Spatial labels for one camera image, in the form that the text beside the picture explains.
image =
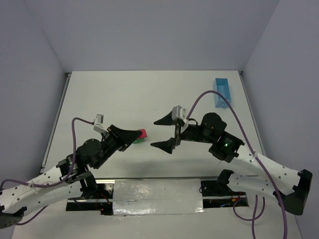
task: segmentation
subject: gray wall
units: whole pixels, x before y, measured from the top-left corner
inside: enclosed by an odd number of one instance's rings
[[[291,168],[314,173],[303,238],[317,239],[319,225],[319,1],[281,0],[245,70],[267,154]]]
[[[65,76],[23,0],[0,1],[0,32],[0,181],[27,180],[39,173]]]
[[[279,0],[25,0],[67,71],[244,69]]]

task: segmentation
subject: cable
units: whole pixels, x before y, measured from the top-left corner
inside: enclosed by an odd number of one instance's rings
[[[70,170],[69,172],[67,173],[67,175],[65,177],[63,177],[63,179],[57,183],[53,183],[53,184],[49,184],[49,185],[42,185],[42,184],[33,184],[32,186],[33,187],[37,187],[37,188],[49,188],[49,187],[54,187],[54,186],[57,186],[61,183],[63,183],[66,179],[68,179],[68,177],[72,174],[72,171],[73,171],[73,167],[74,167],[74,164],[75,164],[75,154],[76,154],[76,137],[75,137],[75,129],[74,129],[74,122],[76,120],[79,120],[79,121],[82,121],[84,123],[88,123],[88,124],[94,124],[94,122],[89,122],[89,121],[86,121],[84,119],[81,119],[81,118],[74,118],[72,120],[72,137],[73,137],[73,155],[72,155],[72,164],[71,164],[71,167],[70,167]],[[1,185],[0,185],[0,192],[3,190],[3,185],[5,184],[5,182],[13,182],[13,183],[18,183],[18,184],[22,184],[22,185],[25,185],[25,186],[28,186],[29,184],[27,182],[23,182],[23,181],[19,181],[19,180],[15,180],[15,179],[5,179],[2,181]],[[29,222],[31,222],[33,219],[35,219],[44,209],[46,209],[47,206],[43,207],[40,209],[40,211],[38,211],[32,218],[30,218],[28,221],[24,222],[24,223],[17,223],[16,225],[18,226],[22,226],[22,225],[25,225]]]
[[[70,199],[73,200],[75,202],[75,204],[78,206],[79,210],[82,211],[81,204],[74,198],[70,198]]]
[[[256,235],[255,235],[255,220],[256,220],[257,206],[258,206],[258,196],[256,195],[253,218],[252,218],[252,221],[251,221],[251,232],[253,234],[253,239],[256,239]]]
[[[251,153],[254,154],[255,151],[254,151],[253,147],[251,146],[251,144],[250,144],[250,142],[249,142],[249,140],[248,140],[248,137],[247,137],[247,135],[246,135],[246,133],[245,133],[245,130],[244,130],[244,128],[243,128],[241,122],[239,121],[239,118],[237,117],[237,115],[236,115],[234,109],[231,107],[231,105],[230,105],[230,103],[228,102],[228,100],[227,100],[221,93],[219,93],[219,92],[217,92],[217,91],[212,91],[212,90],[210,90],[210,91],[205,91],[204,93],[202,93],[202,94],[196,99],[196,101],[195,101],[195,103],[193,104],[192,108],[190,109],[190,111],[189,111],[189,113],[188,113],[186,119],[189,119],[189,117],[190,117],[191,114],[193,113],[193,111],[194,111],[194,109],[195,109],[197,103],[199,102],[199,100],[200,100],[204,95],[206,95],[206,94],[208,94],[208,93],[217,94],[217,95],[220,96],[220,97],[224,100],[224,102],[228,105],[229,109],[230,109],[231,112],[233,113],[233,115],[234,115],[234,117],[235,117],[235,119],[236,119],[236,121],[237,121],[237,123],[238,123],[238,125],[239,125],[239,127],[240,127],[241,132],[242,132],[243,135],[244,135],[244,138],[245,138],[245,140],[246,140],[246,143],[247,143],[247,145],[248,145],[248,147],[249,147]],[[262,161],[258,158],[258,156],[257,156],[255,159],[256,159],[257,162],[260,164],[260,166],[263,168],[263,170],[265,171],[265,173],[267,174],[269,180],[271,181],[272,185],[273,185],[274,188],[275,188],[276,195],[277,195],[277,199],[278,199],[278,201],[279,201],[279,205],[280,205],[280,207],[281,207],[281,211],[282,211],[282,214],[283,214],[283,220],[284,220],[284,236],[283,236],[283,238],[284,238],[284,239],[287,239],[288,226],[287,226],[287,216],[286,216],[286,211],[285,211],[285,206],[284,206],[283,199],[281,198],[279,189],[278,189],[278,187],[277,187],[277,185],[276,185],[274,179],[272,178],[272,176],[271,176],[270,173],[268,172],[268,170],[267,170],[267,168],[265,167],[265,165],[264,165],[264,164],[262,163]]]
[[[198,126],[198,122],[195,119],[188,119],[188,121],[195,121],[196,122],[196,126]]]
[[[32,218],[30,218],[28,221],[25,221],[24,223],[17,223],[16,225],[22,226],[22,225],[25,225],[25,224],[31,222],[31,221],[32,221],[33,219],[35,219],[40,213],[42,213],[42,211],[43,211],[44,209],[46,209],[46,208],[47,208],[47,206],[41,208],[40,211],[38,211],[38,212],[37,212]]]
[[[101,195],[103,196],[103,198],[105,198],[105,200],[108,202],[108,204],[110,204],[110,201],[107,197],[105,197],[105,195],[101,192]]]
[[[242,216],[238,215],[238,213],[236,212],[236,209],[235,209],[237,203],[239,203],[240,201],[244,201],[245,199],[246,198],[238,199],[233,205],[233,211],[234,211],[234,214],[237,217],[239,217],[241,220],[244,220],[244,221],[247,221],[247,222],[251,222],[253,220],[252,218],[251,219],[243,218]],[[265,201],[265,198],[263,197],[263,208],[261,209],[260,214],[257,217],[255,217],[255,220],[259,219],[262,216],[262,214],[264,213],[264,210],[265,210],[265,206],[266,206],[266,201]]]
[[[98,210],[99,192],[96,195],[95,210]]]
[[[71,167],[70,167],[70,170],[69,172],[67,173],[67,175],[65,175],[65,177],[63,177],[62,180],[60,180],[59,182],[56,182],[56,183],[53,183],[53,184],[49,184],[49,185],[44,185],[44,184],[32,184],[32,187],[36,187],[36,188],[50,188],[50,187],[55,187],[63,182],[65,182],[69,177],[70,175],[72,174],[73,172],[73,167],[75,165],[75,159],[76,159],[76,137],[75,137],[75,129],[74,129],[74,122],[76,120],[79,120],[79,121],[82,121],[84,123],[88,123],[88,124],[94,124],[94,122],[89,122],[89,121],[86,121],[84,119],[81,119],[81,118],[74,118],[72,120],[72,136],[73,136],[73,155],[72,155],[72,164],[71,164]],[[30,183],[27,183],[27,182],[23,182],[23,181],[19,181],[19,180],[15,180],[15,179],[4,179],[0,185],[0,191],[3,190],[3,186],[6,182],[13,182],[13,183],[18,183],[18,184],[22,184],[22,185],[25,185],[25,186],[29,186]]]

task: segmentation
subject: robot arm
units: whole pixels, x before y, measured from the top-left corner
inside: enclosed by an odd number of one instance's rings
[[[172,154],[182,140],[210,143],[209,152],[217,159],[232,163],[252,172],[259,177],[238,175],[231,170],[223,170],[217,179],[220,190],[248,192],[277,200],[277,194],[261,165],[258,157],[274,179],[284,202],[285,210],[301,215],[311,186],[312,174],[307,170],[300,172],[282,166],[271,159],[252,154],[250,149],[239,138],[226,132],[227,124],[216,113],[207,113],[200,125],[188,124],[185,109],[176,106],[155,125],[174,125],[175,136],[168,141],[155,142],[151,146]]]
[[[118,151],[125,151],[140,135],[139,130],[123,130],[111,125],[103,128],[103,115],[97,115],[94,130],[99,132],[102,140],[89,139],[76,150],[76,161],[71,175],[65,182],[59,182],[70,171],[73,155],[46,171],[44,174],[28,181],[28,185],[18,185],[0,192],[0,229],[19,223],[23,216],[63,199],[92,197],[97,192],[97,184],[89,167],[98,169]],[[45,188],[34,185],[47,185]]]

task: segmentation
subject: white table surface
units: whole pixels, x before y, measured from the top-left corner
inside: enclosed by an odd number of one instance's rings
[[[215,78],[228,78],[234,107],[254,147],[261,152],[246,96],[237,71],[102,71],[73,72],[64,99],[46,170],[72,152],[71,121],[74,117],[92,120],[104,114],[104,125],[147,131],[145,142],[126,152],[116,152],[99,169],[96,178],[218,176],[223,169],[250,174],[221,162],[209,152],[209,144],[183,141],[172,155],[150,146],[174,135],[174,126],[153,122],[166,116],[176,105],[188,110],[197,97],[212,90]],[[213,94],[198,103],[192,118],[200,123],[205,113],[216,112],[228,124],[226,130],[243,139],[229,109],[215,108]],[[90,138],[100,139],[88,124],[75,126],[78,146]]]
[[[260,152],[261,147],[237,71],[73,72],[45,170],[71,153],[73,117],[93,120],[96,114],[104,114],[105,127],[114,124],[124,129],[145,128],[149,137],[146,142],[132,145],[126,152],[116,152],[99,170],[93,170],[96,178],[218,176],[224,168],[250,174],[212,157],[208,153],[209,144],[182,142],[173,155],[149,146],[151,142],[169,139],[174,129],[173,126],[156,126],[153,122],[165,116],[173,106],[181,105],[190,109],[202,92],[212,89],[215,78],[228,78],[232,106],[254,149]],[[200,122],[207,112],[218,113],[228,124],[226,130],[242,138],[230,110],[216,109],[212,95],[202,98],[192,118]],[[89,138],[99,139],[90,125],[79,122],[76,124],[76,134],[78,146]],[[239,214],[251,217],[254,198],[248,195],[251,206],[238,208]],[[99,212],[66,212],[65,207],[66,200],[50,205],[32,223],[16,227],[12,238],[252,237],[251,224],[236,218],[231,208],[206,209],[204,213],[189,215],[124,217],[100,216]],[[295,216],[287,213],[287,218],[288,238],[301,239]],[[283,220],[275,202],[267,202],[264,215],[256,222],[256,234],[259,239],[282,238]]]

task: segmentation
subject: blue container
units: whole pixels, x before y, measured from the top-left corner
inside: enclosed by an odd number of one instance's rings
[[[231,102],[228,80],[226,78],[216,78],[213,85],[213,90],[221,93],[223,97],[228,100],[228,102]],[[219,95],[214,94],[214,99],[216,108],[228,108],[228,105]]]

